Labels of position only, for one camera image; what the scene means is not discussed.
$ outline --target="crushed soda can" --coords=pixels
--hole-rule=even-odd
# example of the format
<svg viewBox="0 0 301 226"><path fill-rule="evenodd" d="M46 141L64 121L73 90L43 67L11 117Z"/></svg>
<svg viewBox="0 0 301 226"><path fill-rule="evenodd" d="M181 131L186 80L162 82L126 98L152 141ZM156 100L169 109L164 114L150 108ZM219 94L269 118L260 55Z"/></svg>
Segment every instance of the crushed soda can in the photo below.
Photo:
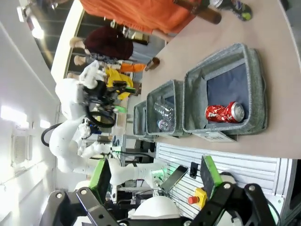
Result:
<svg viewBox="0 0 301 226"><path fill-rule="evenodd" d="M238 123L245 117L245 111L238 102L231 102L227 107L211 105L205 110L208 121Z"/></svg>

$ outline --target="bolt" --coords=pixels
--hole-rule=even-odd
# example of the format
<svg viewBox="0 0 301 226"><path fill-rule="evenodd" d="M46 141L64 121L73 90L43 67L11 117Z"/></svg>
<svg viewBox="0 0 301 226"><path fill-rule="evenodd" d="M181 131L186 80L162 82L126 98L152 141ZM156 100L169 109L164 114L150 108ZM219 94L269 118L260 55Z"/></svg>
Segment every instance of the bolt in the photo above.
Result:
<svg viewBox="0 0 301 226"><path fill-rule="evenodd" d="M225 185L224 185L224 188L225 188L225 189L229 189L229 188L231 188L231 185L230 185L230 184L225 184Z"/></svg>
<svg viewBox="0 0 301 226"><path fill-rule="evenodd" d="M81 194L87 194L87 190L83 189L80 191Z"/></svg>
<svg viewBox="0 0 301 226"><path fill-rule="evenodd" d="M62 196L63 196L62 193L57 193L57 194L56 194L56 197L57 197L58 199L60 199Z"/></svg>
<svg viewBox="0 0 301 226"><path fill-rule="evenodd" d="M255 186L254 186L254 185L249 186L249 190L250 190L251 192L254 191L254 190L255 190Z"/></svg>
<svg viewBox="0 0 301 226"><path fill-rule="evenodd" d="M188 221L185 221L185 222L184 222L183 226L189 226L190 224L191 224L191 221L188 220Z"/></svg>

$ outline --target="red button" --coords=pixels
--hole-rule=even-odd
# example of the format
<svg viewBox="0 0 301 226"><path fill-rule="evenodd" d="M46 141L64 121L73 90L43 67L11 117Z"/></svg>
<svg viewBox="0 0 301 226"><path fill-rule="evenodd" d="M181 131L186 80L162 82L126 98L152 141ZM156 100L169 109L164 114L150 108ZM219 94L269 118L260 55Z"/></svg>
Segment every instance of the red button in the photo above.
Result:
<svg viewBox="0 0 301 226"><path fill-rule="evenodd" d="M188 203L191 205L191 204L194 204L194 203L198 203L199 202L199 198L197 196L191 196L188 198Z"/></svg>

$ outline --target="orange shirt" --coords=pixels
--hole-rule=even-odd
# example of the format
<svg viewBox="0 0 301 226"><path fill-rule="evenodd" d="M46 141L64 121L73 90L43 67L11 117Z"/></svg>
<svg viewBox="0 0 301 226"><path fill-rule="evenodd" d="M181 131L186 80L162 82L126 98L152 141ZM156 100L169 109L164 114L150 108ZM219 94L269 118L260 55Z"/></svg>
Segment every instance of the orange shirt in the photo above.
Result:
<svg viewBox="0 0 301 226"><path fill-rule="evenodd" d="M159 29L178 33L193 18L173 0L80 0L84 10L94 16L115 20L141 32Z"/></svg>

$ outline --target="brown tabletop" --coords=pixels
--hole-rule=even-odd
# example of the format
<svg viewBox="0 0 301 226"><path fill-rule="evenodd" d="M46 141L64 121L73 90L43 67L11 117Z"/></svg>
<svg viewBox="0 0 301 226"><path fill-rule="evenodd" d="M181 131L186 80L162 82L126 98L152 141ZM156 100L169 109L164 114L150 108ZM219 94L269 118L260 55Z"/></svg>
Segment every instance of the brown tabletop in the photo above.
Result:
<svg viewBox="0 0 301 226"><path fill-rule="evenodd" d="M157 142L208 150L301 158L301 71L295 41L278 0L244 0L253 19L242 22L223 11L218 25L199 18L185 27L159 54L158 68L143 73L142 99L170 79L185 73L211 53L242 42L259 51L265 70L269 122L258 135L239 136L235 143L211 143L195 135L158 137Z"/></svg>

